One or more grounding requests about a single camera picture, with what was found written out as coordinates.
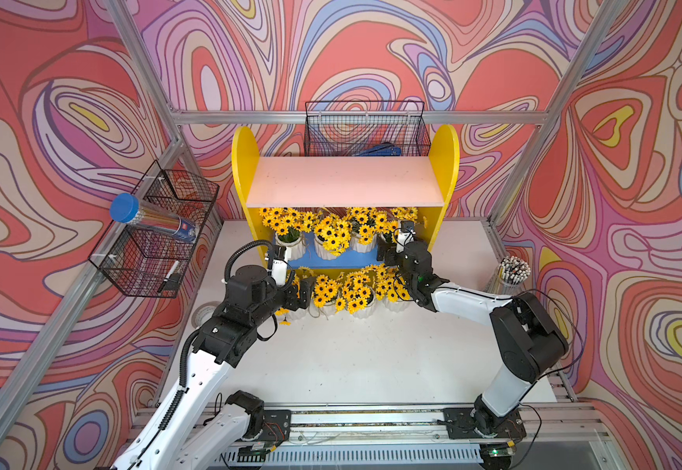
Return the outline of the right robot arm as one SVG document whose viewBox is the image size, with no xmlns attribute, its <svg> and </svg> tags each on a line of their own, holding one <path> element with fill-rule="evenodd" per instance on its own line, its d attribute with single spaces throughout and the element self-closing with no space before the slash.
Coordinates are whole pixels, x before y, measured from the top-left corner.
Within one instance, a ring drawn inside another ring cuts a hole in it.
<svg viewBox="0 0 682 470">
<path fill-rule="evenodd" d="M 397 269 L 405 293 L 417 306 L 492 328 L 503 365 L 475 400 L 469 419 L 477 436 L 497 437 L 542 374 L 569 353 L 570 346 L 556 321 L 531 293 L 500 297 L 438 276 L 427 245 L 419 239 L 403 245 L 385 243 L 377 249 L 376 258 Z"/>
</svg>

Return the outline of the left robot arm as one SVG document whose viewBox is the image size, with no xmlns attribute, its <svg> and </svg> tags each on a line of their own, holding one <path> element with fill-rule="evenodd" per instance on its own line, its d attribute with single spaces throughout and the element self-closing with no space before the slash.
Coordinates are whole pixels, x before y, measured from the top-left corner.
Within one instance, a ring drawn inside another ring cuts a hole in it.
<svg viewBox="0 0 682 470">
<path fill-rule="evenodd" d="M 247 351 L 266 339 L 260 326 L 276 322 L 280 309 L 308 307 L 316 280 L 297 280 L 285 268 L 243 266 L 226 270 L 224 282 L 224 300 L 182 345 L 178 380 L 113 468 L 206 469 L 233 443 L 260 436 L 264 402 L 243 391 L 227 397 L 203 428 L 195 426 Z"/>
</svg>

